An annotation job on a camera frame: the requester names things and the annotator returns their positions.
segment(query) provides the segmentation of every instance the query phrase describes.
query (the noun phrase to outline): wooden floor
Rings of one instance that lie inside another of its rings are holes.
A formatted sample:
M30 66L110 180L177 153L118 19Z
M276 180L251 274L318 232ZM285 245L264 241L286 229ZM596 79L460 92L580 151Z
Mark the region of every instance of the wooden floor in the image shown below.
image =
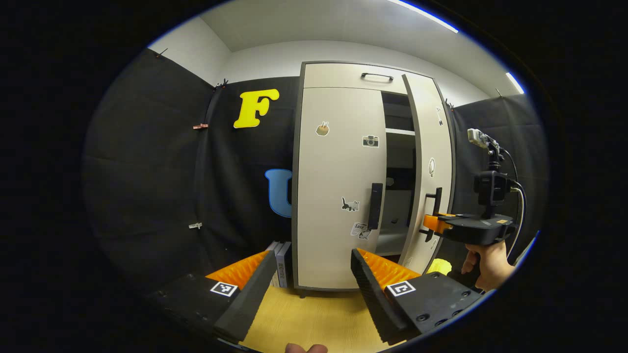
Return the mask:
M240 344L264 353L283 353L288 343L305 350L323 344L330 353L374 353L391 347L379 338L359 291L315 295L301 299L295 290L270 286Z

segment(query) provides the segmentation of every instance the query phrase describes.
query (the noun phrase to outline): cabinet handle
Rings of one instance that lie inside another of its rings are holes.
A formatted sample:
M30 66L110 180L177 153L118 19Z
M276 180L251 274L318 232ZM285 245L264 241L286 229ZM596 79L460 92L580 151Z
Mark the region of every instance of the cabinet handle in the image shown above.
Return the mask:
M367 225L367 229L369 230L379 228L379 212L382 209L383 191L383 183L371 184L371 206L369 207L369 224Z
M432 215L434 216L438 216L438 209L440 209L440 199L442 195L443 195L443 188L436 188L436 193L425 194L425 197L431 197L434 199L434 210L432 211ZM425 242L430 241L432 236L434 235L434 231L431 229L428 231L426 231L425 229L419 229L419 233L423 233L427 235L425 237Z
M392 80L394 79L394 77L392 77L392 76L388 76L388 75L380 75L379 73L362 72L362 78L364 78L366 75L375 75L375 76L383 76L383 77L388 77L388 81L392 81Z

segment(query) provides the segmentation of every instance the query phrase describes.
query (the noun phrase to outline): hand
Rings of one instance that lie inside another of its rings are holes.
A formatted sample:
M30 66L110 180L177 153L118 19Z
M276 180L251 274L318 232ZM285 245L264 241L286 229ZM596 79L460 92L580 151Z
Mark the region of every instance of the hand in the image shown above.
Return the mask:
M286 353L327 353L327 347L322 344L315 344L305 352L305 349L298 344L289 343L286 346Z
M462 274L471 272L477 264L477 255L480 255L480 277L475 286L481 290L493 290L500 285L514 271L514 266L506 258L506 243L504 241L493 245L466 245L469 250L467 260L462 265Z

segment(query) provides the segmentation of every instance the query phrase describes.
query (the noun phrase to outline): camera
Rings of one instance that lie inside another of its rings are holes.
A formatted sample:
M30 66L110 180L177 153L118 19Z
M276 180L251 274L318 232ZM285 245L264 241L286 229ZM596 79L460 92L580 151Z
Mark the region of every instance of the camera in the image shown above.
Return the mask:
M366 147L379 147L379 138L377 136L362 136L362 145Z

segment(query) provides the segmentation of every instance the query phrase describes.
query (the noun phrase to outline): white cabinet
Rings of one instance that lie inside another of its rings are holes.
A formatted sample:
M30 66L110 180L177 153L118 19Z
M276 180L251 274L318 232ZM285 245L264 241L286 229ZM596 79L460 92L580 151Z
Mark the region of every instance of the white cabinet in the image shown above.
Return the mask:
M295 287L357 289L356 247L400 255L399 263L424 272L438 242L418 232L432 212L425 194L442 187L446 212L453 185L450 127L433 79L378 65L305 62L297 110Z

